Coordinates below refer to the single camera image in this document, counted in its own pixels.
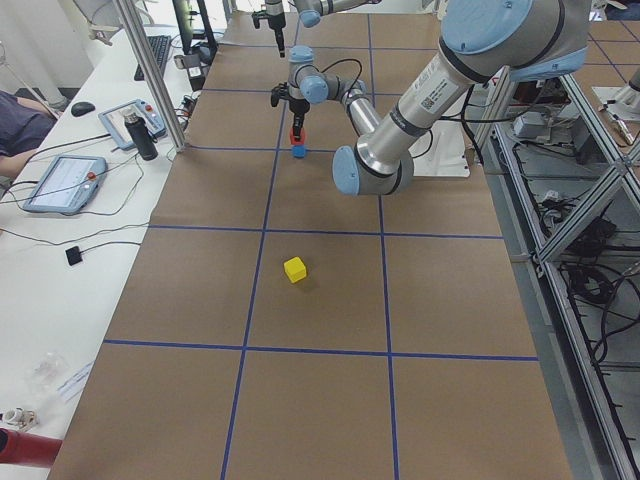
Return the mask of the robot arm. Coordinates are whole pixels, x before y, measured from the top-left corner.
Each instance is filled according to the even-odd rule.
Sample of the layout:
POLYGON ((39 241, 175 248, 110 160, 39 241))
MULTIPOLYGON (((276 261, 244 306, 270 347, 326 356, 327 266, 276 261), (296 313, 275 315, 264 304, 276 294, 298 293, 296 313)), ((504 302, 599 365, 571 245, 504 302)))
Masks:
POLYGON ((314 54, 295 46, 289 89, 318 104, 340 102, 359 135, 333 158, 333 179, 346 195, 390 195, 410 184, 409 149, 471 86, 501 68, 516 82, 578 70, 587 53, 588 1, 451 1, 441 23, 437 54, 393 109, 379 116, 354 80, 320 72, 314 54))
MULTIPOLYGON (((306 28, 317 25, 322 17, 355 9, 365 4, 378 4, 378 1, 359 0, 295 0, 293 2, 298 12, 299 20, 306 28)), ((264 8, 251 14, 253 25, 260 28, 261 22, 266 21, 274 32, 278 54, 285 57, 285 40, 283 30, 286 27, 284 2, 282 0, 266 0, 264 8)))

